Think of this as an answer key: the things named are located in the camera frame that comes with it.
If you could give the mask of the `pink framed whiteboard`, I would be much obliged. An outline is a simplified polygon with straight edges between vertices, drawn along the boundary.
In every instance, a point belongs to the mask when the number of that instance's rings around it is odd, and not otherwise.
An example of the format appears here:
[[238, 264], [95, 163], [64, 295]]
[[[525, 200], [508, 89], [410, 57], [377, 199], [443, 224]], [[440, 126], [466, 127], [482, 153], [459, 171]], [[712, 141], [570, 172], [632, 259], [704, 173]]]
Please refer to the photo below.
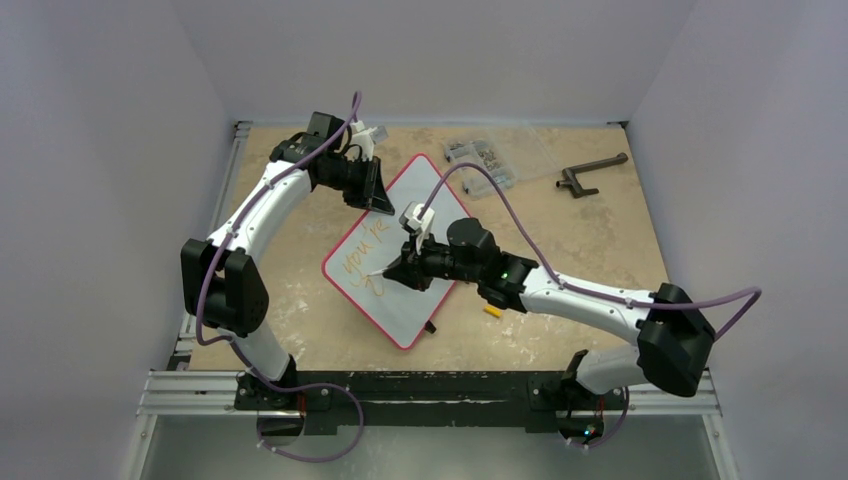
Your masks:
[[382, 276], [366, 277], [395, 260], [408, 233], [399, 217], [410, 202], [422, 203], [441, 178], [434, 162], [419, 153], [387, 185], [396, 213], [361, 215], [325, 257], [324, 277], [382, 331], [398, 348], [407, 350], [425, 330], [455, 283], [435, 279], [425, 291], [409, 289]]

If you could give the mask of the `yellow marker cap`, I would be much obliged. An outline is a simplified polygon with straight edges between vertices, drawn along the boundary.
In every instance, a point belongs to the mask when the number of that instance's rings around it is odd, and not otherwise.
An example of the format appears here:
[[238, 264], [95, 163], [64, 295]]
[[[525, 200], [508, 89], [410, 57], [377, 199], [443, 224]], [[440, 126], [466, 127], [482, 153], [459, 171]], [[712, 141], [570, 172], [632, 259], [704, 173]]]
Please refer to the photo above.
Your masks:
[[500, 310], [500, 309], [498, 309], [498, 308], [496, 308], [496, 307], [494, 307], [494, 306], [491, 306], [491, 305], [487, 305], [487, 306], [485, 306], [485, 307], [483, 308], [483, 311], [484, 311], [487, 315], [490, 315], [490, 316], [491, 316], [491, 317], [493, 317], [493, 318], [498, 318], [498, 319], [500, 319], [500, 318], [503, 316], [503, 311], [502, 311], [502, 310]]

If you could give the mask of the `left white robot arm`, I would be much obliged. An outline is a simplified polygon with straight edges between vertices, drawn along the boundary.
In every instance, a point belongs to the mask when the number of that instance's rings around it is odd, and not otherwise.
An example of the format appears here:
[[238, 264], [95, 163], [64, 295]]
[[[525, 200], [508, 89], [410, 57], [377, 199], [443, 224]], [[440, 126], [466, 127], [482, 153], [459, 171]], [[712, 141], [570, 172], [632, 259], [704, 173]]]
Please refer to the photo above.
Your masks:
[[340, 192], [352, 208], [394, 214], [374, 154], [387, 136], [384, 127], [369, 127], [355, 115], [313, 113], [305, 130], [271, 150], [262, 176], [229, 219], [206, 239], [187, 240], [180, 251], [186, 311], [198, 329], [217, 333], [197, 335], [198, 344], [228, 343], [272, 408], [295, 402], [298, 380], [293, 356], [265, 322], [270, 297], [259, 272], [261, 258], [287, 217], [317, 187]]

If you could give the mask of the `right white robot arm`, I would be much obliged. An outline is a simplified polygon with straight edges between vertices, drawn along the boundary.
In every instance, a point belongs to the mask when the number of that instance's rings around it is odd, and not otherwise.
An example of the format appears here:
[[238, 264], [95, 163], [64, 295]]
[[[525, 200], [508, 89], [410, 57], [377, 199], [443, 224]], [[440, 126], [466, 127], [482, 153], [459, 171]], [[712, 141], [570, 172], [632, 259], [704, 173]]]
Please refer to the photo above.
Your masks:
[[716, 331], [679, 287], [616, 289], [548, 272], [502, 250], [475, 218], [451, 223], [446, 238], [411, 234], [383, 277], [418, 291], [436, 279], [470, 283], [501, 310], [562, 317], [624, 340], [574, 356], [561, 381], [569, 404], [584, 407], [614, 388], [644, 383], [678, 397], [695, 395]]

